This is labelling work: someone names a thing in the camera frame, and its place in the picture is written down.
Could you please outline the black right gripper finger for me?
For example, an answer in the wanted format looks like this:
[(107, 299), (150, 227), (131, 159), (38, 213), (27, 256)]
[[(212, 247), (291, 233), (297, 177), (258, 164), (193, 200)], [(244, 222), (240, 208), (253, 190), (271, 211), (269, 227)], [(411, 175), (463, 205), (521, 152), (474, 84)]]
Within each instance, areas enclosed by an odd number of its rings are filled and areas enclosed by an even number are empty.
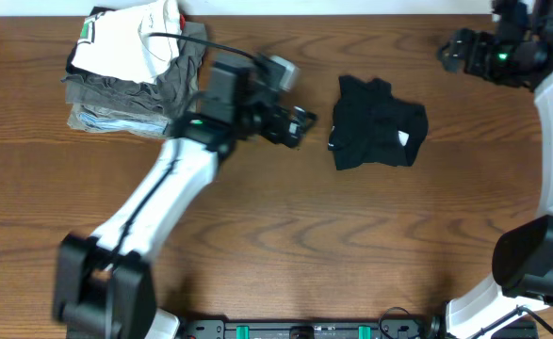
[(449, 40), (448, 50), (450, 52), (468, 52), (473, 46), (475, 31), (462, 28), (453, 33)]
[(438, 49), (436, 55), (446, 72), (456, 73), (464, 64), (465, 46), (463, 44), (445, 44)]

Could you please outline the black t-shirt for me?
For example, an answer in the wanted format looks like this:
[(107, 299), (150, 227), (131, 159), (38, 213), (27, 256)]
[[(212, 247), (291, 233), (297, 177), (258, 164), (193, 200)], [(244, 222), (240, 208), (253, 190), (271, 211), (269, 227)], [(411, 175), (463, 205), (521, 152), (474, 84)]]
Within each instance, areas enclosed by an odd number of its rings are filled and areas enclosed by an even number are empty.
[(381, 78), (339, 77), (328, 150), (338, 170), (379, 163), (411, 167), (429, 132), (425, 106), (396, 98)]

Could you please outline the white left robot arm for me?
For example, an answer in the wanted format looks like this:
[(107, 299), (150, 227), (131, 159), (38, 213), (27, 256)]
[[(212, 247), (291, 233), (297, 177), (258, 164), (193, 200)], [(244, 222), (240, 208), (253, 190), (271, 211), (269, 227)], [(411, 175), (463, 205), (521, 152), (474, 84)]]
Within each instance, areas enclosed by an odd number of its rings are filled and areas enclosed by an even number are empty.
[(298, 106), (206, 105), (182, 114), (123, 206), (91, 235), (61, 241), (52, 318), (74, 338), (175, 337), (180, 320), (159, 308), (152, 275), (174, 226), (238, 140), (260, 135), (295, 148), (316, 122)]

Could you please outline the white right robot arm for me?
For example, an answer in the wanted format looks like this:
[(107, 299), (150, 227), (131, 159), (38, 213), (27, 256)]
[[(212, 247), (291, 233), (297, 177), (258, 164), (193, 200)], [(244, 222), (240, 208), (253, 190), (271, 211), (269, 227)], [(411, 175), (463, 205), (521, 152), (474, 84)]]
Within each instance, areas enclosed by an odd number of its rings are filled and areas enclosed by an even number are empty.
[(502, 235), (491, 273), (445, 304), (425, 338), (536, 338), (553, 327), (553, 0), (492, 2), (493, 33), (463, 28), (439, 48), (449, 72), (462, 68), (496, 85), (533, 95), (542, 134), (542, 182), (535, 218)]

